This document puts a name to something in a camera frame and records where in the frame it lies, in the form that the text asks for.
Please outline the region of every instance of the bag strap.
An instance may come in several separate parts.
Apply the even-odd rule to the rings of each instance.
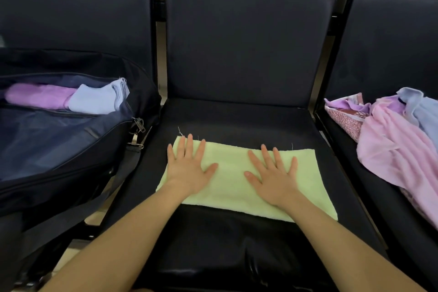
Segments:
[[[95,199],[63,211],[48,220],[23,232],[21,259],[32,254],[38,248],[46,245],[67,230],[82,222],[85,218],[96,212],[110,197],[116,189],[123,184],[123,181],[134,171],[140,161],[141,150],[148,136],[146,133],[141,143],[137,143],[138,133],[134,134],[132,142],[126,146],[123,160],[119,165],[116,175],[113,177],[112,185],[109,189],[97,196]]]

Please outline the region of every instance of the chair backrest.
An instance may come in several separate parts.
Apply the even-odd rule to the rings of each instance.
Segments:
[[[438,0],[353,0],[331,61],[320,98],[374,102],[404,86],[438,98]]]
[[[336,0],[166,0],[169,97],[307,107]]]
[[[153,0],[0,0],[0,37],[12,48],[125,57],[156,80]]]

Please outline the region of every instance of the yellow towel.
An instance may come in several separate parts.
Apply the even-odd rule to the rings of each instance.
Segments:
[[[178,136],[173,144],[173,152],[177,153],[180,140]],[[193,141],[194,153],[200,141]],[[254,154],[263,162],[260,150],[253,150]],[[297,183],[299,190],[316,206],[329,216],[338,220],[335,207],[322,183],[321,175],[313,149],[280,151],[286,170],[289,170],[292,157],[298,159]],[[228,146],[214,142],[207,142],[201,167],[206,169],[212,163],[219,163],[219,168],[210,183],[198,194],[189,196],[183,204],[210,206],[244,212],[255,216],[293,222],[287,214],[275,206],[262,200],[244,176],[245,171],[251,171],[260,176],[248,158],[248,149],[238,146]],[[161,178],[157,190],[166,182],[167,167]]]

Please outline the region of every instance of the black leather chair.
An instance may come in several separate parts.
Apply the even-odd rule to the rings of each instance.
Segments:
[[[360,164],[355,142],[324,111],[322,98],[362,92],[374,102],[409,86],[437,99],[437,18],[438,0],[353,0],[315,114],[386,241],[390,259],[430,291],[438,289],[438,232],[397,187]]]
[[[169,98],[104,228],[152,195],[179,131],[257,149],[312,148],[339,222],[385,256],[308,111],[335,0],[166,0]],[[295,224],[180,206],[134,287],[155,291],[336,290]]]
[[[139,64],[156,81],[152,3],[153,0],[0,0],[0,47],[105,52]],[[27,227],[69,206],[89,201],[102,191],[109,177],[66,190],[68,194],[60,195],[62,203],[55,199],[24,213]],[[6,222],[1,228],[13,223]],[[9,250],[0,249],[0,290],[2,283],[9,286],[10,280],[36,288],[41,277],[55,267],[72,238],[81,237],[81,233],[94,234],[86,233],[90,229],[81,231],[75,228],[61,235],[18,263],[19,268],[8,258]]]

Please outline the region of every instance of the light blue towel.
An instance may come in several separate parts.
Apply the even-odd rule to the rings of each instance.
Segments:
[[[107,115],[118,111],[120,104],[128,95],[129,89],[124,78],[115,80],[102,88],[90,88],[81,84],[71,96],[68,108],[73,112]]]
[[[408,87],[400,89],[397,94],[406,103],[406,119],[423,130],[438,151],[438,101],[424,97],[422,91]]]

